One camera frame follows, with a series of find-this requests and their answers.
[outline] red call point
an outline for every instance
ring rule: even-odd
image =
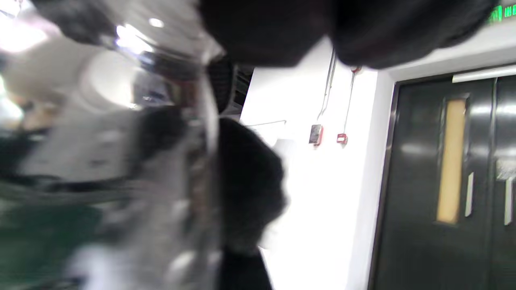
[[[348,136],[346,134],[338,134],[337,143],[346,145],[348,143]]]

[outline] red fire alarm box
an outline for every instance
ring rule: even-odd
[[[337,143],[346,145],[348,143],[348,136],[346,134],[338,134]]]
[[[313,144],[314,146],[319,146],[321,144],[323,138],[323,126],[322,125],[312,125],[312,130],[310,131],[310,140],[309,144]]]

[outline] green exit sign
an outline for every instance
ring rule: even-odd
[[[494,11],[491,13],[491,17],[489,17],[489,23],[499,23],[508,18],[516,19],[516,4],[510,6],[496,6]]]

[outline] dark gray elevator door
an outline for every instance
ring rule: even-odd
[[[514,219],[514,198],[509,199],[506,208],[506,190],[510,186],[516,194],[516,76],[501,77],[497,82],[496,109],[496,150],[494,159],[497,164],[505,162],[509,166],[497,172],[494,186],[494,211],[492,224],[492,279],[491,290],[516,289],[516,220]],[[506,224],[505,214],[511,213],[511,222]]]
[[[400,88],[374,289],[487,288],[492,92],[492,80],[452,84],[446,79]],[[437,222],[445,108],[450,100],[463,98],[460,208],[457,222],[449,224]],[[472,214],[465,217],[473,172]]]

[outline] glass panel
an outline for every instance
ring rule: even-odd
[[[437,221],[450,224],[456,224],[459,217],[465,109],[466,100],[447,103]]]

